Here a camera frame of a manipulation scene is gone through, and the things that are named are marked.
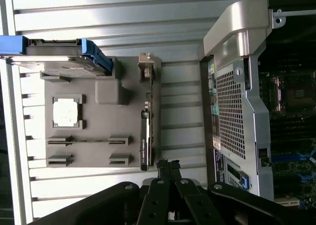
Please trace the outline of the blue case latch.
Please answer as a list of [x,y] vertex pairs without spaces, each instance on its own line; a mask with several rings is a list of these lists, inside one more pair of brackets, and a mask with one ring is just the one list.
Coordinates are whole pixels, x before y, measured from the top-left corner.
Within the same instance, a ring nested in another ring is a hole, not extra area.
[[249,177],[242,171],[239,171],[239,184],[244,190],[249,190]]

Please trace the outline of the grey plastic parts rack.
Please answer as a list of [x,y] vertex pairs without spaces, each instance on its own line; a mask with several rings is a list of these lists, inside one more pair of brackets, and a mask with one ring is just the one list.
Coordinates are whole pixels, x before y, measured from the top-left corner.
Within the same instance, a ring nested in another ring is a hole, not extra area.
[[[111,76],[42,76],[45,99],[45,162],[49,168],[140,168],[141,111],[147,83],[140,82],[138,57],[113,57]],[[154,163],[160,131],[160,64],[155,60]],[[53,127],[53,103],[79,103],[79,127]],[[124,140],[126,144],[47,144],[48,141]]]

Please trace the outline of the green RAM stick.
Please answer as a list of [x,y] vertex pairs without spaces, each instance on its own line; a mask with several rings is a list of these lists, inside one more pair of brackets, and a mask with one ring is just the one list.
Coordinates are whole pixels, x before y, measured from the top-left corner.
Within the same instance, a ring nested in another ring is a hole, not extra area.
[[126,144],[124,140],[70,140],[70,141],[48,141],[47,144],[74,144],[74,143],[108,143],[108,144]]

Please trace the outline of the open black PC case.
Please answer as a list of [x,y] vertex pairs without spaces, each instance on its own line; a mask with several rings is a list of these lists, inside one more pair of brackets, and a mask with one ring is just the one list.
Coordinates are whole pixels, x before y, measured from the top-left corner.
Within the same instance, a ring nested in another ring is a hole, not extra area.
[[242,189],[242,171],[249,177],[249,190],[242,190],[277,202],[270,115],[260,97],[258,61],[316,64],[316,0],[235,2],[204,36],[200,54],[200,65],[207,69],[215,179]]

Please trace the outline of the green motherboard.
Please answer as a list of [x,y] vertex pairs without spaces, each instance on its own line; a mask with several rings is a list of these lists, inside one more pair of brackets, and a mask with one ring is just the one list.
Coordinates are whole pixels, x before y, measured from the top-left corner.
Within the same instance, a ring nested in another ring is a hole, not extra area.
[[[260,97],[270,115],[271,154],[309,154],[316,150],[316,109],[312,112],[280,114],[270,106],[271,79],[311,75],[316,84],[316,64],[299,60],[258,61]],[[316,163],[311,161],[272,163],[275,200],[285,206],[316,210]]]

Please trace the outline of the blue expansion slot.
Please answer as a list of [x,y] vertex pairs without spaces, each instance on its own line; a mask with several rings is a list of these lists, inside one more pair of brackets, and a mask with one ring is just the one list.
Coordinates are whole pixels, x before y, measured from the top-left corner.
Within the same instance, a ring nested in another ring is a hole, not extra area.
[[312,150],[309,154],[294,153],[272,156],[272,163],[287,163],[298,161],[311,161],[312,163],[316,163],[316,150]]

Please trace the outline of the silver CPU chip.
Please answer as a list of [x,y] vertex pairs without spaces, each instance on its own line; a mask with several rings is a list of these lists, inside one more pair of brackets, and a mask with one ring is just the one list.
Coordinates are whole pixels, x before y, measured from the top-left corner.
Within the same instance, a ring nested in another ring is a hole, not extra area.
[[57,98],[53,103],[53,127],[78,128],[79,103],[73,98]]

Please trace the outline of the CPU socket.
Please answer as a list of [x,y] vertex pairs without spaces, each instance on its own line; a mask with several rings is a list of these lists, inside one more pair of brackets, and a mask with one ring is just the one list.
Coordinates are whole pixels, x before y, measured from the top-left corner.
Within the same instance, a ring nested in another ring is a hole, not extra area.
[[316,84],[311,75],[271,79],[270,106],[280,114],[312,112],[316,109]]

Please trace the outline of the hard disk in blue caddy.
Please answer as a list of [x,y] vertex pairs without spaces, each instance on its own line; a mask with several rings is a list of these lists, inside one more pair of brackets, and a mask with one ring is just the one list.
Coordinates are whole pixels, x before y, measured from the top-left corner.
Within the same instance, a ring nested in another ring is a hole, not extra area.
[[58,41],[1,35],[0,59],[10,65],[67,78],[111,76],[114,66],[111,58],[85,38]]

